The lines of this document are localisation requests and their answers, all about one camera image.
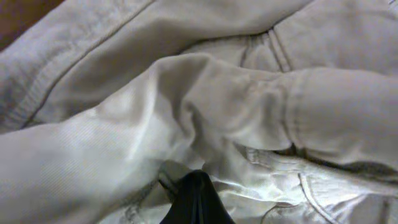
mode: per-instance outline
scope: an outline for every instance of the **seam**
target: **seam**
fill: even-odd
[[[292,127],[293,133],[291,136],[293,138],[295,138],[296,145],[298,147],[304,147],[304,143],[302,141],[302,138],[300,137],[301,136],[301,129],[300,129],[300,125],[299,125],[300,105],[304,99],[305,86],[307,85],[309,78],[311,77],[312,74],[313,74],[313,72],[303,74],[303,77],[301,78],[301,82],[298,84],[297,92],[294,94],[294,96],[292,96],[292,98],[294,100],[294,108],[292,108],[292,110],[293,110],[293,127]]]
[[[269,49],[271,50],[272,54],[274,55],[276,64],[278,64],[278,67],[279,67],[279,71],[283,71],[282,63],[280,62],[280,59],[279,59],[279,57],[277,56],[276,49],[275,49],[275,47],[274,47],[274,44],[272,44],[272,40],[271,40],[271,38],[269,37],[269,34],[268,34],[268,39],[269,39],[269,41],[270,41],[270,43],[271,43],[271,44],[269,45]]]
[[[335,220],[329,213],[327,213],[318,203],[317,201],[312,197],[312,191],[309,186],[307,178],[302,175],[298,174],[298,177],[301,181],[301,186],[303,188],[304,196],[307,198],[308,202],[310,202],[310,205],[321,215],[323,216],[326,220],[331,222],[332,224],[341,224],[339,221]]]
[[[43,96],[41,97],[41,99],[39,99],[39,103],[38,106],[35,105],[36,108],[33,109],[33,112],[28,112],[31,114],[28,114],[26,117],[25,121],[22,121],[23,124],[21,126],[21,128],[26,127],[30,121],[34,118],[34,116],[37,114],[37,112],[43,107],[44,103],[46,102],[47,98],[49,97],[52,89],[55,87],[55,85],[68,73],[68,71],[70,71],[79,61],[83,60],[90,52],[92,52],[95,48],[97,48],[98,46],[100,46],[101,44],[103,44],[106,40],[108,40],[109,38],[111,38],[115,33],[117,33],[119,30],[121,30],[127,23],[131,22],[135,17],[137,17],[140,13],[142,13],[143,11],[145,11],[145,9],[147,9],[151,4],[153,4],[154,2],[156,2],[156,0],[149,0],[147,1],[145,4],[141,5],[140,8],[136,11],[134,11],[132,14],[126,16],[125,19],[123,19],[121,22],[117,23],[112,29],[110,29],[104,36],[102,36],[101,38],[95,40],[88,48],[86,48],[86,50],[84,50],[83,52],[81,52],[80,54],[78,54],[77,56],[75,56],[74,59],[71,60],[70,65],[64,69],[63,71],[61,71],[59,73],[59,75],[57,76],[57,78],[51,83],[49,84],[47,87],[47,89],[42,93]],[[40,75],[40,73],[42,73],[47,67],[48,65],[52,64],[52,62],[55,61],[56,58],[53,58],[52,60],[48,61],[37,73],[38,75],[36,76],[36,78],[34,79],[34,84],[32,85],[31,88],[35,88],[35,86],[40,85],[38,82],[39,77],[41,77],[42,75]],[[26,94],[26,96],[20,101],[23,102],[25,100],[26,97],[32,97],[33,93],[30,91],[28,94]],[[24,111],[23,108],[21,108],[21,103],[18,104],[18,106],[16,106],[14,108],[14,110],[12,111],[14,113],[14,111],[19,111],[22,110]],[[10,113],[7,114],[6,118],[10,119]]]
[[[284,46],[282,45],[282,42],[280,41],[280,37],[279,37],[279,34],[277,33],[276,29],[277,29],[277,27],[273,28],[273,31],[274,31],[274,34],[275,34],[275,40],[276,40],[277,44],[280,47],[280,52],[282,54],[281,56],[283,56],[283,58],[285,58],[285,64],[286,64],[286,67],[287,67],[287,71],[284,71],[284,72],[289,72],[289,71],[292,70],[291,62],[290,62],[289,57],[287,56],[287,53],[286,53],[286,50],[285,50]]]

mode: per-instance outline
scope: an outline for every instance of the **jacket sleeve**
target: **jacket sleeve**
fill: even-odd
[[[0,223],[89,223],[197,144],[306,147],[398,169],[396,79],[316,68],[246,70],[207,55],[159,60],[100,105],[0,136]]]

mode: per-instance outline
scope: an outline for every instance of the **wooden surface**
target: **wooden surface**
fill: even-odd
[[[0,50],[63,0],[0,0]]]

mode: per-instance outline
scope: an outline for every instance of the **black object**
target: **black object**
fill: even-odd
[[[201,170],[187,174],[179,182],[177,197],[161,224],[232,224],[209,175]]]

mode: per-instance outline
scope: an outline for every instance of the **white fabric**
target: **white fabric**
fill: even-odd
[[[384,0],[67,0],[0,55],[0,223],[158,223],[160,169],[236,223],[394,222],[397,30]]]

